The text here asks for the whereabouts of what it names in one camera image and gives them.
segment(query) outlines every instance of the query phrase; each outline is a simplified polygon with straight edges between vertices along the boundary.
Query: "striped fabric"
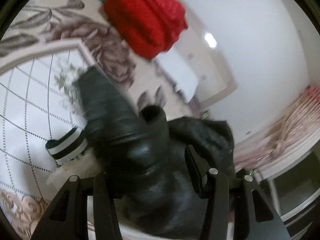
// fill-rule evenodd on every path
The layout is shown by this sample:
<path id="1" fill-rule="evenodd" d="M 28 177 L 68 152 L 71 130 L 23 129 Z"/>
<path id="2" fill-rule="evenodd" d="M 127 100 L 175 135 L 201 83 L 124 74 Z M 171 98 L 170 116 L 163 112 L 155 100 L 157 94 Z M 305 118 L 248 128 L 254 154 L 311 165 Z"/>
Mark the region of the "striped fabric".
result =
<path id="1" fill-rule="evenodd" d="M 59 140 L 51 139 L 45 147 L 58 165 L 63 165 L 79 155 L 83 155 L 88 143 L 85 139 L 84 131 L 80 128 L 72 128 L 65 136 Z"/>

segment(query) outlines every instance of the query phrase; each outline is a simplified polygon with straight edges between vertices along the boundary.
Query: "red fabric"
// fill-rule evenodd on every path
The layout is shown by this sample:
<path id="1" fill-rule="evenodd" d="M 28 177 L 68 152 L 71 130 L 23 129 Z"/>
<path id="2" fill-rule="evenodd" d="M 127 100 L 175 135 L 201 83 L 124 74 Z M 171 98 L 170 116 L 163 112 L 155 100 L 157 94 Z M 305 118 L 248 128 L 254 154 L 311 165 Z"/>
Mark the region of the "red fabric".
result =
<path id="1" fill-rule="evenodd" d="M 176 0 L 106 0 L 104 10 L 133 51 L 147 59 L 168 51 L 188 28 Z"/>

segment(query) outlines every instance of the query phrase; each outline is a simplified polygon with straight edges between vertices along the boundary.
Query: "black leather garment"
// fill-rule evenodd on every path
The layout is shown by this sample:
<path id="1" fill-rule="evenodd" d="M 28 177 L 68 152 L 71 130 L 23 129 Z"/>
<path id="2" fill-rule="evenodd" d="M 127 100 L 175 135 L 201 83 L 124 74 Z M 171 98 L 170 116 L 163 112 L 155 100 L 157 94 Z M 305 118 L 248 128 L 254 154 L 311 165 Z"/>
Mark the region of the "black leather garment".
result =
<path id="1" fill-rule="evenodd" d="M 186 144 L 235 177 L 233 138 L 226 122 L 183 117 L 167 122 L 158 106 L 137 116 L 94 67 L 78 80 L 88 121 L 86 138 L 125 195 L 128 218 L 142 231 L 174 239 L 199 238 L 207 200 L 194 192 L 184 160 Z"/>

